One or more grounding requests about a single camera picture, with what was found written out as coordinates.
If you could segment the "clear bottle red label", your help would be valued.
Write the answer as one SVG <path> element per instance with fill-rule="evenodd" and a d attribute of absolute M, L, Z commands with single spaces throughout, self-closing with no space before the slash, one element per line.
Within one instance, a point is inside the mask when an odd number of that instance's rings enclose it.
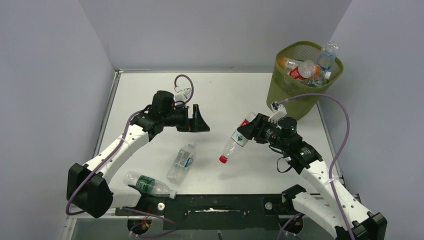
<path fill-rule="evenodd" d="M 289 76 L 294 80 L 306 80 L 313 76 L 318 76 L 321 67 L 312 60 L 306 60 L 289 72 Z"/>
<path fill-rule="evenodd" d="M 219 157 L 219 161 L 223 164 L 226 164 L 230 159 L 233 159 L 234 156 L 240 152 L 248 142 L 249 140 L 236 129 L 226 142 L 222 154 Z"/>

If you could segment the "crushed clear bottle white cap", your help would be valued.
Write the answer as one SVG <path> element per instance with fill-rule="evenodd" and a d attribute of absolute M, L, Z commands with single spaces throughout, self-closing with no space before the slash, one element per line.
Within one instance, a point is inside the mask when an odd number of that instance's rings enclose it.
<path fill-rule="evenodd" d="M 192 162 L 195 159 L 196 145 L 188 143 L 180 148 L 166 174 L 167 180 L 175 185 L 180 185 L 186 178 Z"/>

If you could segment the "orange drink bottle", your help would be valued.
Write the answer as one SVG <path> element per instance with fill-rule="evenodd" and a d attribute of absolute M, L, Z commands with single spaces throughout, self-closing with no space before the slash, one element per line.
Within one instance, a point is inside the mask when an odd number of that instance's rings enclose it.
<path fill-rule="evenodd" d="M 285 71 L 285 72 L 289 72 L 291 70 L 293 70 L 294 68 L 296 68 L 299 64 L 301 64 L 303 61 L 299 61 L 299 60 L 294 60 L 291 58 L 287 58 L 287 57 L 282 57 L 277 61 L 277 64 Z M 321 70 L 319 75 L 319 77 L 325 78 L 327 80 L 330 79 L 332 73 L 330 71 L 324 71 Z"/>

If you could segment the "clear bottle red label top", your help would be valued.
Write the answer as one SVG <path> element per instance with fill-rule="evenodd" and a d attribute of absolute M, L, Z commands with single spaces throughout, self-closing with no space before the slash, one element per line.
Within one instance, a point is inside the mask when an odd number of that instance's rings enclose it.
<path fill-rule="evenodd" d="M 289 72 L 289 76 L 294 80 L 306 80 L 313 76 L 318 76 L 321 67 L 312 60 L 306 60 Z"/>

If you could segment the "clear bottle dark green label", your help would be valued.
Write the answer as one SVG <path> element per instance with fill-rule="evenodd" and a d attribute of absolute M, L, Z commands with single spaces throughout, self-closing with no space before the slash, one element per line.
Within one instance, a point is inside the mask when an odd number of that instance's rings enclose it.
<path fill-rule="evenodd" d="M 128 171 L 123 178 L 123 183 L 140 193 L 146 193 L 154 197 L 174 199 L 177 195 L 177 192 L 164 182 L 135 171 Z"/>

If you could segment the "clear bottle blue label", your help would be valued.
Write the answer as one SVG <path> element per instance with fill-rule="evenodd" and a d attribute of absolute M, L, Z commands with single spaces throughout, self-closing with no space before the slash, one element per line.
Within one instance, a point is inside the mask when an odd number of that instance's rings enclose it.
<path fill-rule="evenodd" d="M 329 71 L 333 64 L 335 63 L 336 56 L 339 53 L 339 45 L 330 41 L 327 42 L 321 49 L 317 59 L 316 64 L 320 66 L 322 71 Z"/>

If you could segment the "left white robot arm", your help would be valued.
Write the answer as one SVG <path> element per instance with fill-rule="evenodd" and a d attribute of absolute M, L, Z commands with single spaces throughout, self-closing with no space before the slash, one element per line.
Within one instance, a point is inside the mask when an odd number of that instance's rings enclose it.
<path fill-rule="evenodd" d="M 73 164 L 67 174 L 65 212 L 71 205 L 94 218 L 103 216 L 109 209 L 135 207 L 141 193 L 131 188 L 127 191 L 113 190 L 109 183 L 123 164 L 165 127 L 175 127 L 183 133 L 209 132 L 210 127 L 203 119 L 198 104 L 193 104 L 192 115 L 189 107 L 177 106 L 174 94 L 165 90 L 157 91 L 152 103 L 134 112 L 126 121 L 122 134 L 108 147 L 84 164 Z"/>

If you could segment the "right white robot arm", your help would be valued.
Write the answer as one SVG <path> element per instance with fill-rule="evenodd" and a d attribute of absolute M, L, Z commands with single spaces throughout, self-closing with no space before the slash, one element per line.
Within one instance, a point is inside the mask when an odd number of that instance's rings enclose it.
<path fill-rule="evenodd" d="M 388 221 L 362 205 L 330 172 L 318 151 L 297 133 L 297 121 L 282 117 L 271 121 L 258 114 L 253 121 L 237 128 L 246 139 L 269 144 L 281 151 L 287 163 L 326 201 L 322 204 L 300 185 L 281 193 L 281 207 L 313 220 L 336 240 L 383 240 Z"/>

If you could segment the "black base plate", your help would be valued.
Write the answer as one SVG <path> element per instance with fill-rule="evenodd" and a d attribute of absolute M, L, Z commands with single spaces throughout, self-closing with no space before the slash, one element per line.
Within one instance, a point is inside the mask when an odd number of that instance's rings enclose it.
<path fill-rule="evenodd" d="M 174 199 L 142 196 L 137 206 L 117 208 L 117 216 L 138 217 L 129 220 L 137 233 L 158 227 L 168 231 L 231 231 L 275 234 L 286 229 L 302 231 L 304 218 L 282 203 L 277 194 L 180 194 Z"/>

